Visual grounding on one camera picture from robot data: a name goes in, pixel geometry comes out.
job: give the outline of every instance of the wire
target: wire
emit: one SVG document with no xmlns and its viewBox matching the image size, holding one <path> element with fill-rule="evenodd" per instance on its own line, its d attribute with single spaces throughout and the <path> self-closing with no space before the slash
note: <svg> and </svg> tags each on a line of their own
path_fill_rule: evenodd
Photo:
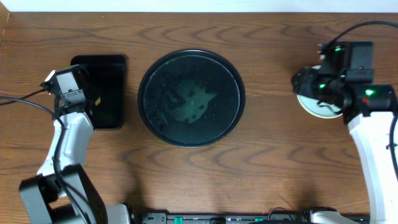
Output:
<svg viewBox="0 0 398 224">
<path fill-rule="evenodd" d="M 392 123 L 390 126 L 390 135 L 389 135 L 389 145 L 388 148 L 390 149 L 391 152 L 391 159 L 392 159 L 392 165 L 394 166 L 394 171 L 397 176 L 397 181 L 398 181 L 398 165 L 397 165 L 397 157 L 396 157 L 396 146 L 397 144 L 394 143 L 394 131 L 396 128 L 398 120 L 398 114 L 394 113 L 394 118 L 392 119 Z"/>
<path fill-rule="evenodd" d="M 269 212 L 269 214 L 268 214 L 268 220 L 271 220 L 271 215 L 272 215 L 272 214 L 274 213 L 274 211 L 276 211 L 277 209 L 283 209 L 283 210 L 285 210 L 285 211 L 287 212 L 286 208 L 284 208 L 284 207 L 276 207 L 276 208 L 272 209 L 272 210 Z M 289 216 L 290 220 L 294 221 L 294 219 L 292 218 L 292 216 L 291 216 L 290 214 L 288 214 L 288 216 Z"/>
<path fill-rule="evenodd" d="M 66 186 L 65 181 L 62 179 L 62 176 L 61 176 L 60 171 L 58 169 L 59 168 L 59 163 L 58 163 L 59 160 L 56 159 L 56 158 L 59 158 L 62 139 L 63 139 L 63 136 L 64 136 L 65 131 L 67 129 L 65 124 L 63 123 L 63 121 L 54 112 L 50 111 L 49 109 L 45 108 L 44 106 L 38 105 L 37 103 L 33 103 L 33 102 L 30 102 L 30 101 L 27 101 L 27 100 L 22 100 L 22 99 L 19 99 L 19 98 L 8 97 L 8 96 L 0 96 L 0 100 L 10 100 L 10 101 L 13 101 L 13 102 L 21 102 L 21 103 L 26 103 L 26 104 L 31 105 L 31 106 L 35 106 L 35 107 L 40 108 L 40 109 L 44 110 L 45 112 L 51 114 L 51 116 L 53 118 L 55 118 L 60 123 L 60 125 L 61 125 L 61 134 L 60 134 L 60 137 L 58 139 L 57 146 L 55 147 L 54 156 L 52 158 L 54 174 L 55 174 L 55 177 L 57 178 L 57 180 L 60 182 L 61 187 L 63 188 L 63 190 L 65 191 L 65 193 L 69 197 L 71 203 L 76 205 L 76 207 L 78 208 L 78 210 L 81 213 L 82 217 L 84 218 L 85 222 L 87 224 L 90 224 L 90 219 L 88 218 L 88 215 L 81 209 L 81 207 L 77 203 L 76 199 L 73 197 L 73 195 L 68 190 L 68 187 Z"/>
<path fill-rule="evenodd" d="M 329 50 L 331 48 L 331 46 L 333 46 L 338 39 L 340 39 L 340 37 L 346 35 L 349 31 L 362 27 L 362 26 L 368 26 L 368 25 L 387 25 L 387 26 L 392 26 L 395 28 L 398 28 L 398 24 L 395 22 L 389 22 L 389 21 L 369 21 L 369 22 L 363 22 L 360 24 L 356 24 L 353 27 L 350 27 L 348 29 L 346 29 L 344 32 L 342 32 L 340 35 L 338 35 L 337 37 L 335 37 L 333 40 L 331 40 L 329 43 L 327 43 L 323 48 L 322 48 L 322 53 L 324 54 L 327 50 Z"/>
<path fill-rule="evenodd" d="M 38 93 L 41 93 L 41 92 L 44 92 L 44 91 L 45 91 L 45 89 L 35 91 L 35 92 L 33 92 L 33 93 L 29 94 L 29 95 L 21 97 L 20 100 L 24 100 L 26 98 L 29 98 L 31 96 L 34 96 L 34 95 L 36 95 Z M 8 101 L 8 102 L 5 102 L 5 103 L 0 103 L 0 106 L 8 105 L 8 104 L 15 103 L 15 102 L 17 102 L 17 101 L 12 100 L 12 101 Z"/>
</svg>

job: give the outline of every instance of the black round tray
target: black round tray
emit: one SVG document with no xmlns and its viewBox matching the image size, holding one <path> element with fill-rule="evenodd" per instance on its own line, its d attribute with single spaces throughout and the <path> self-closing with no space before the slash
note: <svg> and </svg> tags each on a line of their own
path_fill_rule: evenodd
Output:
<svg viewBox="0 0 398 224">
<path fill-rule="evenodd" d="M 141 81 L 138 108 L 146 126 L 176 146 L 206 146 L 225 137 L 244 109 L 238 71 L 204 50 L 172 52 L 153 64 Z"/>
</svg>

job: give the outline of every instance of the white backdrop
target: white backdrop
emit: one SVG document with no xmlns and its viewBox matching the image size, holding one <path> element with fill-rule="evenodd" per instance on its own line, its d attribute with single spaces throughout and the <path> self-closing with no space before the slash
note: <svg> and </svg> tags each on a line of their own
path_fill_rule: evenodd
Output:
<svg viewBox="0 0 398 224">
<path fill-rule="evenodd" d="M 398 0 L 0 0 L 11 12 L 398 12 Z"/>
</svg>

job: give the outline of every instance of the wooden tabletop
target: wooden tabletop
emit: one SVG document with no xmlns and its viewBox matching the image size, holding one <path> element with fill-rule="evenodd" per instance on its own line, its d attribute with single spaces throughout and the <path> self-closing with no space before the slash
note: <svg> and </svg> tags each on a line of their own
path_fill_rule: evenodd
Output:
<svg viewBox="0 0 398 224">
<path fill-rule="evenodd" d="M 369 213 L 361 163 L 341 118 L 302 109 L 291 76 L 319 64 L 317 44 L 393 14 L 13 13 L 0 43 L 0 95 L 39 89 L 53 69 L 76 55 L 125 54 L 125 123 L 96 131 L 85 170 L 107 204 L 140 212 L 267 213 L 329 206 Z M 363 27 L 345 40 L 375 43 L 376 82 L 398 88 L 398 30 Z M 246 89 L 243 116 L 221 141 L 183 148 L 155 137 L 137 110 L 146 70 L 180 49 L 211 50 L 239 71 Z M 53 96 L 30 99 L 52 109 Z M 0 107 L 0 222 L 27 223 L 18 186 L 33 177 L 51 140 L 51 118 L 15 103 Z"/>
</svg>

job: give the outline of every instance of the wooden table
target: wooden table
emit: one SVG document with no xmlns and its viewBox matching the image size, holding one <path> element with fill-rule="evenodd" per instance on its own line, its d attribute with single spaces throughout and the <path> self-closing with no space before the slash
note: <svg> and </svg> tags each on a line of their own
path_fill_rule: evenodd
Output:
<svg viewBox="0 0 398 224">
<path fill-rule="evenodd" d="M 107 204 L 140 212 L 267 213 L 330 206 L 369 213 L 358 153 L 342 119 L 305 112 L 291 76 L 318 64 L 317 44 L 363 21 L 393 14 L 13 13 L 0 43 L 0 94 L 39 89 L 49 72 L 84 54 L 126 54 L 125 120 L 97 131 L 85 170 Z M 398 30 L 363 27 L 346 40 L 372 40 L 376 81 L 398 88 Z M 240 72 L 246 106 L 235 129 L 207 147 L 157 139 L 137 110 L 146 70 L 180 49 L 207 49 Z M 30 100 L 52 108 L 53 96 Z M 21 180 L 33 177 L 53 137 L 50 117 L 19 103 L 0 108 L 0 222 L 27 223 Z"/>
</svg>

